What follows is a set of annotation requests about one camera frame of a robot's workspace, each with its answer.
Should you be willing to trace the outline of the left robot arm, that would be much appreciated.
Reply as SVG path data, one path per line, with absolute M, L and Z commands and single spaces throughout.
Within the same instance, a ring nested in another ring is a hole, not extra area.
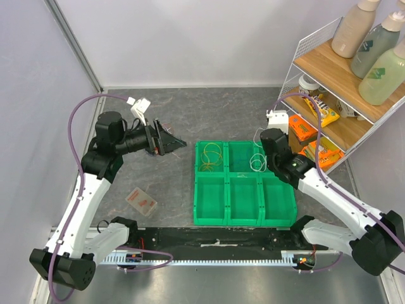
M 153 124 L 128 129 L 116 111 L 99 115 L 96 135 L 79 162 L 79 176 L 71 201 L 55 233 L 43 249 L 34 249 L 29 261 L 49 285 L 60 284 L 82 291 L 94 277 L 96 267 L 116 248 L 140 244 L 137 222 L 115 217 L 93 240 L 86 235 L 96 210 L 112 185 L 126 154 L 144 150 L 166 155 L 185 147 L 185 141 Z

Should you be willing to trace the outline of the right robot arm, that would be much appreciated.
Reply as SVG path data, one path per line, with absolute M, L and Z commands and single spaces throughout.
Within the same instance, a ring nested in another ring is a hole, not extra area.
M 259 135 L 267 167 L 282 182 L 315 199 L 338 217 L 338 227 L 305 216 L 294 224 L 291 245 L 305 249 L 318 244 L 349 255 L 367 273 L 379 276 L 404 252 L 404 221 L 364 203 L 336 184 L 315 162 L 293 153 L 288 136 L 280 129 L 266 129 Z

